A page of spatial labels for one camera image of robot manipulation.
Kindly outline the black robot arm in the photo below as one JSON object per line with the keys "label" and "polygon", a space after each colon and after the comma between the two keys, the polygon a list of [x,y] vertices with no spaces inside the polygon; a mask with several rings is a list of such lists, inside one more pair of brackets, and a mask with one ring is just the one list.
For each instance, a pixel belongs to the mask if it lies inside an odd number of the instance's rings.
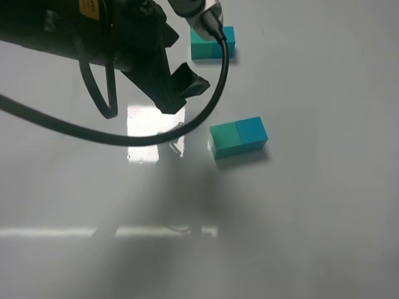
{"label": "black robot arm", "polygon": [[107,119],[118,114],[121,71],[164,114],[174,114],[209,82],[187,64],[170,71],[179,36],[153,1],[2,1],[1,40],[79,62],[85,86]]}

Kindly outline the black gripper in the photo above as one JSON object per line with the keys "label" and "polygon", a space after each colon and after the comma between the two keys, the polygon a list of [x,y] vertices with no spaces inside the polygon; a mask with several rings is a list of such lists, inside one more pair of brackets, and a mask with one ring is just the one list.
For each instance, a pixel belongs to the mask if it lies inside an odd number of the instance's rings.
{"label": "black gripper", "polygon": [[155,1],[94,1],[100,35],[95,41],[93,63],[112,61],[162,113],[177,113],[185,98],[196,97],[210,83],[187,63],[171,75],[165,49],[179,39]]}

